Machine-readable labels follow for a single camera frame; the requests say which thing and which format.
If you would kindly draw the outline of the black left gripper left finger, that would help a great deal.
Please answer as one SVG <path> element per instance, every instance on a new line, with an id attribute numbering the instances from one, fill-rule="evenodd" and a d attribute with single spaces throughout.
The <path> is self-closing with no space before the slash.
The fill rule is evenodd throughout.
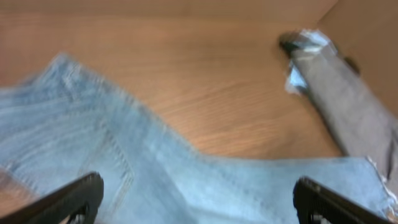
<path id="1" fill-rule="evenodd" d="M 40 200 L 1 218 L 1 224 L 94 224 L 104 195 L 97 172 L 64 185 Z"/>

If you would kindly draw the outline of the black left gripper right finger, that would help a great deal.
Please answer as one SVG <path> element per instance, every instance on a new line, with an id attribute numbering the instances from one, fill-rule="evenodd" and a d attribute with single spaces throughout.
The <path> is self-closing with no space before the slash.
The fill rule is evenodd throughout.
<path id="1" fill-rule="evenodd" d="M 300 224 L 389 224 L 382 218 L 358 204 L 308 177 L 296 181 L 293 204 Z"/>

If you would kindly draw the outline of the light blue denim jeans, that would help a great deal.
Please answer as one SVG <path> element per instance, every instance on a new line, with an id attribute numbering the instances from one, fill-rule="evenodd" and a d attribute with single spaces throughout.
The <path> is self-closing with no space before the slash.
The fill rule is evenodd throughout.
<path id="1" fill-rule="evenodd" d="M 39 196 L 99 172 L 98 223 L 297 223 L 293 189 L 304 175 L 381 216 L 396 204 L 365 158 L 202 154 L 66 55 L 33 80 L 1 90 L 1 167 Z"/>

